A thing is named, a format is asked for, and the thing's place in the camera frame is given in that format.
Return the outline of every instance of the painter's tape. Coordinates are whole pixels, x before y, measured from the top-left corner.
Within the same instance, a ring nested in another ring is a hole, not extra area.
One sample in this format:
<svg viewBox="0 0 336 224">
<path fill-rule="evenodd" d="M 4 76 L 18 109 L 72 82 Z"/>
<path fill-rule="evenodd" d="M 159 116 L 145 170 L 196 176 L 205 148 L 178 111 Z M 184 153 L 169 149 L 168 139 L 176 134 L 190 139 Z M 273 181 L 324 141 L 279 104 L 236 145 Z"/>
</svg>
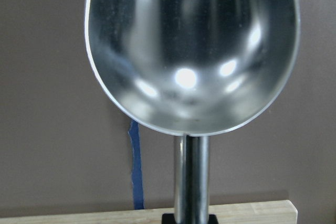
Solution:
<svg viewBox="0 0 336 224">
<path fill-rule="evenodd" d="M 132 153 L 133 153 L 133 168 L 132 168 L 132 185 L 133 185 L 133 203 L 134 209 L 144 209 L 143 187 L 142 187 L 142 168 L 141 168 L 141 149 L 139 125 L 136 121 L 131 121 L 131 126 L 128 131 L 131 137 Z"/>
</svg>

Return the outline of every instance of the light wood strip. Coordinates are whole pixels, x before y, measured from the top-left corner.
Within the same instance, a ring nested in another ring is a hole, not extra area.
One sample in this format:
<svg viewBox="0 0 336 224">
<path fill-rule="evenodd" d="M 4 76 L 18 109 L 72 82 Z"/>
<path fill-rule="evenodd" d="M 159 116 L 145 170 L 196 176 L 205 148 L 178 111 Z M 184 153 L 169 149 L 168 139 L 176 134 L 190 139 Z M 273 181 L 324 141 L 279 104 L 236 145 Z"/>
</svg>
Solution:
<svg viewBox="0 0 336 224">
<path fill-rule="evenodd" d="M 90 214 L 1 218 L 0 224 L 160 224 L 172 208 L 97 212 Z M 219 224 L 296 224 L 297 210 L 289 200 L 210 206 Z"/>
</svg>

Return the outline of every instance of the wooden plank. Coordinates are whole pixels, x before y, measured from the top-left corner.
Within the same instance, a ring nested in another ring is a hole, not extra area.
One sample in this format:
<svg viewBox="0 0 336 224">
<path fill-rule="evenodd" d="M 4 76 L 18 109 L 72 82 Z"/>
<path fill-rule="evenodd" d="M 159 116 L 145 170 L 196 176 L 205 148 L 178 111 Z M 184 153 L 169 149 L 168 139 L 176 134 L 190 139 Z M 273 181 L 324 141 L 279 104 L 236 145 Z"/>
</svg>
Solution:
<svg viewBox="0 0 336 224">
<path fill-rule="evenodd" d="M 172 208 L 96 212 L 90 214 L 0 218 L 0 224 L 160 224 Z M 296 224 L 297 210 L 289 200 L 210 206 L 220 224 Z"/>
</svg>

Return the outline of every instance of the shiny metal surface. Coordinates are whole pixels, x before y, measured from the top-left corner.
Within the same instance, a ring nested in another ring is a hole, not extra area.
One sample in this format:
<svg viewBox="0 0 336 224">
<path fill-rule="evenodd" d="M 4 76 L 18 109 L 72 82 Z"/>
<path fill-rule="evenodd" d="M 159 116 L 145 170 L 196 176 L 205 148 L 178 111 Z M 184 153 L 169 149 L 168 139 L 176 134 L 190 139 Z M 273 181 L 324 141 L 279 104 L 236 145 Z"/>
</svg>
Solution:
<svg viewBox="0 0 336 224">
<path fill-rule="evenodd" d="M 206 224 L 209 213 L 209 137 L 175 137 L 177 224 Z"/>
<path fill-rule="evenodd" d="M 285 85 L 297 1 L 87 0 L 87 51 L 105 93 L 141 124 L 172 135 L 228 132 Z"/>
</svg>

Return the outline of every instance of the scoop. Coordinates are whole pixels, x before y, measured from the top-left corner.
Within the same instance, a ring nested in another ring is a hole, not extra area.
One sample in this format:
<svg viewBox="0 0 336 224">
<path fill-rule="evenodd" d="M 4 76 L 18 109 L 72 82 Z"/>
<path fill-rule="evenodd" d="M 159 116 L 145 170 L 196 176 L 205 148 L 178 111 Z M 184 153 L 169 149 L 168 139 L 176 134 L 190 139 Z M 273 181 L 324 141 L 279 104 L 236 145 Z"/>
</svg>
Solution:
<svg viewBox="0 0 336 224">
<path fill-rule="evenodd" d="M 107 96 L 178 138 L 176 222 L 206 223 L 207 194 L 186 188 L 207 187 L 208 136 L 245 125 L 283 89 L 298 50 L 298 0 L 87 0 L 85 39 Z M 206 206 L 188 209 L 196 201 Z"/>
</svg>

